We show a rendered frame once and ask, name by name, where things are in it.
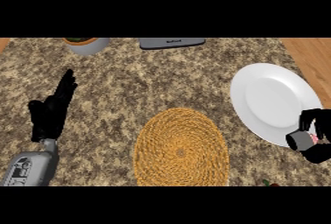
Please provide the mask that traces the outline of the grey appliance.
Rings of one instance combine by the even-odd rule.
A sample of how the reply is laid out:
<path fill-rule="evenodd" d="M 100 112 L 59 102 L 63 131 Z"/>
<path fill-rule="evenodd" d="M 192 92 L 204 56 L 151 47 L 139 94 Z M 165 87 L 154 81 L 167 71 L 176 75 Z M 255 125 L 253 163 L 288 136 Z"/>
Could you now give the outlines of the grey appliance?
<path fill-rule="evenodd" d="M 139 38 L 139 47 L 143 50 L 167 49 L 186 46 L 198 46 L 205 38 Z"/>

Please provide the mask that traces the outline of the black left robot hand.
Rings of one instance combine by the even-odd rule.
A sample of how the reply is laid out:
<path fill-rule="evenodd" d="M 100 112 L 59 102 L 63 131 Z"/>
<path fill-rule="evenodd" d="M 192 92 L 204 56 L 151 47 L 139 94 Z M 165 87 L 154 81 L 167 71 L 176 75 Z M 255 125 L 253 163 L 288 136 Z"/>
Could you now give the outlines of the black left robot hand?
<path fill-rule="evenodd" d="M 28 103 L 32 122 L 32 142 L 38 143 L 47 138 L 59 138 L 65 126 L 68 105 L 77 86 L 74 71 L 68 69 L 57 83 L 55 93 L 44 101 L 32 100 Z"/>

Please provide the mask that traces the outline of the cupcake with grey wrapper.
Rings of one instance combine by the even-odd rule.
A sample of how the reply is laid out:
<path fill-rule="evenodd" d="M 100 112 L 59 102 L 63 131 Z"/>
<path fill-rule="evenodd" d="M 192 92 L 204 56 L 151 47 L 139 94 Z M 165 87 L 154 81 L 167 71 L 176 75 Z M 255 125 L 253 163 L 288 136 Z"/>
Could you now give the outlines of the cupcake with grey wrapper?
<path fill-rule="evenodd" d="M 285 135 L 285 141 L 294 151 L 306 151 L 316 145 L 318 137 L 298 129 Z"/>

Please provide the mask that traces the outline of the round woven yellow placemat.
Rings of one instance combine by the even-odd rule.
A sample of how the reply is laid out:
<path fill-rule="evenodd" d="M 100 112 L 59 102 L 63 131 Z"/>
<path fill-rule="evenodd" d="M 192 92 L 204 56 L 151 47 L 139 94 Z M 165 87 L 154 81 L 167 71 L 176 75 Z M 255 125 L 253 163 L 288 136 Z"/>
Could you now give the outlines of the round woven yellow placemat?
<path fill-rule="evenodd" d="M 146 122 L 134 143 L 139 186 L 227 186 L 229 152 L 213 120 L 170 108 Z"/>

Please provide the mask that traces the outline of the white plate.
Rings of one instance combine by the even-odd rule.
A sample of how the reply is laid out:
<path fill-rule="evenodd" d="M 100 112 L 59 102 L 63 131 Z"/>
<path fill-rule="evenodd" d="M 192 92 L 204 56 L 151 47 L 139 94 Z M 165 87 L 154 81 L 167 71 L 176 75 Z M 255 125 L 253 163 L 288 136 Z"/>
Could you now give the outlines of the white plate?
<path fill-rule="evenodd" d="M 322 103 L 304 79 L 284 67 L 254 63 L 239 69 L 230 84 L 232 107 L 250 131 L 287 147 L 285 135 L 298 129 L 301 111 Z"/>

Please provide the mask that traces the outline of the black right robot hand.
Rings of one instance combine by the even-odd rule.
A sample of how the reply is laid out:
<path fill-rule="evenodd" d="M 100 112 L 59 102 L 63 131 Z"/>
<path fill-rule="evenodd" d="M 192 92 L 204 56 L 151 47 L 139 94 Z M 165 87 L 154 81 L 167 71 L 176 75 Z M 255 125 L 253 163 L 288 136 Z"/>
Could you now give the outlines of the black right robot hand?
<path fill-rule="evenodd" d="M 331 109 L 315 108 L 301 112 L 298 129 L 309 131 L 310 124 L 315 125 L 318 139 L 326 138 L 328 143 L 315 144 L 301 154 L 310 163 L 319 164 L 331 158 Z"/>

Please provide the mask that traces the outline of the grey pot with orange rim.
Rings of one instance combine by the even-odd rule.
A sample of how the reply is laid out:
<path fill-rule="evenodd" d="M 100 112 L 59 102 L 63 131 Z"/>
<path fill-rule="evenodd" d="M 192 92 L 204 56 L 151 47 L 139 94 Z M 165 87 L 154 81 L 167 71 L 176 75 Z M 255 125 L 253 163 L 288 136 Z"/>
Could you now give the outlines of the grey pot with orange rim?
<path fill-rule="evenodd" d="M 109 45 L 109 38 L 91 38 L 84 42 L 69 42 L 63 38 L 68 48 L 78 55 L 93 55 L 99 53 Z"/>

